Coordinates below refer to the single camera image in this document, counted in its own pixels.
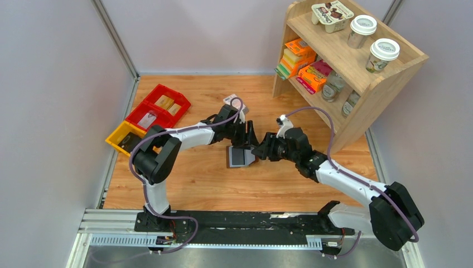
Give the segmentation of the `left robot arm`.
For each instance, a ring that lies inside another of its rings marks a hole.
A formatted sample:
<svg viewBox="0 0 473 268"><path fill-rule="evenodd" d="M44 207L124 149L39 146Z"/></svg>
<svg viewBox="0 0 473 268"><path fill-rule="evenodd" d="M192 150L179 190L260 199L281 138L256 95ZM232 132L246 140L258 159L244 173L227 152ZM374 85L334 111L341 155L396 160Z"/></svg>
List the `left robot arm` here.
<svg viewBox="0 0 473 268"><path fill-rule="evenodd" d="M149 224L156 231L165 231L171 223L171 217L166 213L170 208L166 179L178 153L196 146L212 145L224 139L230 140L236 149L249 150L259 144L253 122L246 120L241 109L225 104L217 114L191 126L153 126L132 150L129 167L143 185L144 207L151 213Z"/></svg>

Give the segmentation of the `brown leather card holder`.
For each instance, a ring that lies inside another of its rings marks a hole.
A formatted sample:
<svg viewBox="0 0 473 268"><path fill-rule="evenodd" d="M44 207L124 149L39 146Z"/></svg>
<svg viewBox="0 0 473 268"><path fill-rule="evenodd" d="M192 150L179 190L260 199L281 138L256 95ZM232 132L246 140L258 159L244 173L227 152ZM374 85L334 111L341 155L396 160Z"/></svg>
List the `brown leather card holder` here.
<svg viewBox="0 0 473 268"><path fill-rule="evenodd" d="M250 149L235 148L234 146L226 148L227 168L246 168L255 162L257 162L257 158Z"/></svg>

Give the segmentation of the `dark credit card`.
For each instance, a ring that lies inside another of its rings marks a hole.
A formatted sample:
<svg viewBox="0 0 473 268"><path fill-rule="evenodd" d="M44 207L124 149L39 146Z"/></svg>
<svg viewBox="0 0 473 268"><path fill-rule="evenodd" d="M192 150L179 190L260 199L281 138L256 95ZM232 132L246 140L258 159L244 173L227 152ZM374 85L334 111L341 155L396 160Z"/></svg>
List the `dark credit card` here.
<svg viewBox="0 0 473 268"><path fill-rule="evenodd" d="M122 139L118 146L125 152L131 153L133 149L141 142L141 140L142 139L139 136L131 133Z"/></svg>

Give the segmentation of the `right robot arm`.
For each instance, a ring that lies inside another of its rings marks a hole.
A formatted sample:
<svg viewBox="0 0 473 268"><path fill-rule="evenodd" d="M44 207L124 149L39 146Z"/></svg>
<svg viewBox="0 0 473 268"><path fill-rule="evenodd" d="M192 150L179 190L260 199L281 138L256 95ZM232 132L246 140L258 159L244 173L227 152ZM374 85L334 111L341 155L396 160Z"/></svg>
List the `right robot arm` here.
<svg viewBox="0 0 473 268"><path fill-rule="evenodd" d="M261 160L291 161L302 176L331 186L362 205L337 203L320 215L318 226L324 233L334 233L338 228L371 232L393 251L407 242L418 242L417 232L424 219L404 185L386 185L343 168L330 156L313 150L301 128L290 128L281 137L266 133L252 154Z"/></svg>

